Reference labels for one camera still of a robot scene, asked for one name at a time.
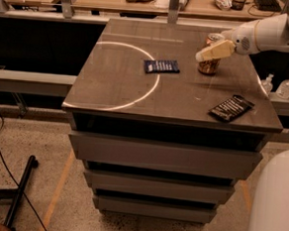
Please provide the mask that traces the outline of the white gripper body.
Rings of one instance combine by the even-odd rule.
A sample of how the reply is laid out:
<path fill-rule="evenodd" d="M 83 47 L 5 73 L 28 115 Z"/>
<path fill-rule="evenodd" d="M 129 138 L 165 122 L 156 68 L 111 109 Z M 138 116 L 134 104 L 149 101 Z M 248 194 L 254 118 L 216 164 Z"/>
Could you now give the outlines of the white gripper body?
<path fill-rule="evenodd" d="M 256 27 L 258 20 L 245 22 L 230 30 L 222 31 L 221 35 L 235 44 L 236 52 L 240 55 L 254 55 L 259 52 L 256 45 Z"/>

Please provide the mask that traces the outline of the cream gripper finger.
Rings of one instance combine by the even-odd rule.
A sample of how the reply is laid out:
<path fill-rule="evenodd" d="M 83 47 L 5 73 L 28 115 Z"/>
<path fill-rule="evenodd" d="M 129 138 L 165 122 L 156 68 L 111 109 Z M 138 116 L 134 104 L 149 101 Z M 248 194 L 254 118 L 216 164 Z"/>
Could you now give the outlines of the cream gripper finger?
<path fill-rule="evenodd" d="M 236 46 L 231 40 L 220 40 L 207 42 L 206 48 L 203 48 L 195 55 L 197 61 L 208 61 L 212 59 L 221 59 L 230 57 L 235 51 Z"/>

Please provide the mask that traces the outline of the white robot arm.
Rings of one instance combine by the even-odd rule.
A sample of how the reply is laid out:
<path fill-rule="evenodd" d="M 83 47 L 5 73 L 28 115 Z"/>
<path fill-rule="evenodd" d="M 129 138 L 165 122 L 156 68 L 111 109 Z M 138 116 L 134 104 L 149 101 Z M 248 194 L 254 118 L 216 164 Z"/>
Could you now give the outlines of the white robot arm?
<path fill-rule="evenodd" d="M 289 53 L 289 13 L 223 31 L 222 39 L 202 49 L 196 54 L 196 60 L 272 50 Z M 247 231 L 289 231 L 289 151 L 273 157 L 261 171 Z"/>

